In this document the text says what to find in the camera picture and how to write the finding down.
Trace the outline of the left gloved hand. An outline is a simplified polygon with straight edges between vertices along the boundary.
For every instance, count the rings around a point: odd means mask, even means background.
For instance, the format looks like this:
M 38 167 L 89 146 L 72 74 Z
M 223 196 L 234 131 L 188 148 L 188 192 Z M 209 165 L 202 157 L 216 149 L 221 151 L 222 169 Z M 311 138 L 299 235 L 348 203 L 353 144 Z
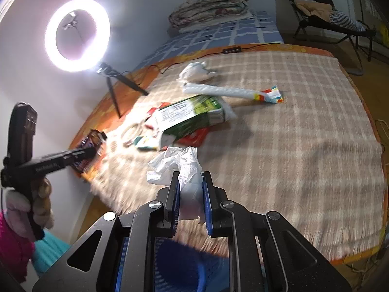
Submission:
M 8 226 L 22 238 L 30 242 L 39 241 L 38 236 L 34 234 L 32 222 L 28 214 L 32 214 L 33 222 L 39 226 L 40 230 L 51 229 L 54 219 L 52 214 L 52 204 L 50 195 L 52 185 L 44 177 L 32 182 L 33 201 L 29 201 L 26 196 L 15 190 L 7 191 L 5 197 L 6 213 L 5 219 Z

